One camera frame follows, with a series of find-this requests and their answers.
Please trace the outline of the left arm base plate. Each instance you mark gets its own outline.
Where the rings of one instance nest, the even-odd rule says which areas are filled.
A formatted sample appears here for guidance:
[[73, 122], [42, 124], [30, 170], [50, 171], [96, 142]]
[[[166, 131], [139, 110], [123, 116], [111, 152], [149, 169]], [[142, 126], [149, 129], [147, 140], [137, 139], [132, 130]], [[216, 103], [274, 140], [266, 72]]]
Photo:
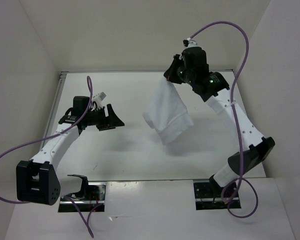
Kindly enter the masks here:
[[[106, 182], [90, 181], [85, 193], [70, 193], [67, 196], [74, 201], [83, 213], [104, 212], [106, 199]], [[59, 213], [77, 212], [73, 203], [65, 197], [61, 197], [58, 206]]]

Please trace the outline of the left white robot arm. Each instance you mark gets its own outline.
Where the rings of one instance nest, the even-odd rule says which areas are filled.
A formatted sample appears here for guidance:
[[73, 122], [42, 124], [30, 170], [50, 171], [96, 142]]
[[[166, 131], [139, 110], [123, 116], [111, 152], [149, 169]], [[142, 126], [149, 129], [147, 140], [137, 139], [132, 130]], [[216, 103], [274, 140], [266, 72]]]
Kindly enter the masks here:
[[89, 126], [99, 131], [123, 127], [124, 122], [115, 114], [112, 105], [100, 105], [100, 98], [93, 101], [88, 96], [75, 96], [73, 105], [59, 120], [56, 137], [50, 139], [29, 161], [16, 166], [16, 194], [22, 202], [54, 205], [59, 197], [73, 194], [78, 200], [89, 196], [88, 178], [71, 174], [60, 181], [56, 170], [71, 144]]

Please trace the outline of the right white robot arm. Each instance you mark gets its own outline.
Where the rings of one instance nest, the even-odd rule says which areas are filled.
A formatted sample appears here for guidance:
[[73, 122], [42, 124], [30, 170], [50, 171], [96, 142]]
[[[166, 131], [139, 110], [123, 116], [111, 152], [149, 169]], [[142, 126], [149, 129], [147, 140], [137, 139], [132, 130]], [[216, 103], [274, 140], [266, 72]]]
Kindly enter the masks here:
[[221, 73], [209, 70], [206, 52], [201, 47], [187, 47], [181, 54], [174, 55], [164, 77], [174, 84], [190, 85], [239, 144], [239, 151], [209, 179], [210, 193], [219, 197], [232, 180], [262, 163], [274, 148], [275, 141], [258, 131], [236, 100], [231, 98], [230, 85]]

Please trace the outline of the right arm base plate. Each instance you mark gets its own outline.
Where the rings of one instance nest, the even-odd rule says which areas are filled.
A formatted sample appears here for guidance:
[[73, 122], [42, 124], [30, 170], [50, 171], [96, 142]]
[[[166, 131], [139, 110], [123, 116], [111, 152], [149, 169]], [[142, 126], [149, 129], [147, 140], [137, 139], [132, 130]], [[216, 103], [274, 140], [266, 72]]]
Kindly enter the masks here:
[[[209, 181], [207, 179], [202, 181], [194, 181], [194, 197], [195, 197], [195, 207], [197, 211], [200, 210], [223, 210], [227, 209], [227, 204], [225, 204], [221, 199], [221, 192], [214, 193]], [[237, 184], [234, 182], [224, 193], [225, 198], [231, 197], [235, 192]], [[229, 206], [230, 209], [241, 209], [241, 202], [239, 195], [237, 193], [236, 197], [233, 199], [232, 204]]]

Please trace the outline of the white skirt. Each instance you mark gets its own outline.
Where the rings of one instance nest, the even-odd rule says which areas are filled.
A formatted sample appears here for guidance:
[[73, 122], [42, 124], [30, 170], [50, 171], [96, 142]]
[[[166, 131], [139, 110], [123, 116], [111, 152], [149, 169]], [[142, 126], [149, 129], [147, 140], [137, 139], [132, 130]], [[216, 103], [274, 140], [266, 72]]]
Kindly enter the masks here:
[[161, 78], [142, 116], [163, 145], [171, 143], [194, 125], [176, 87], [165, 77]]

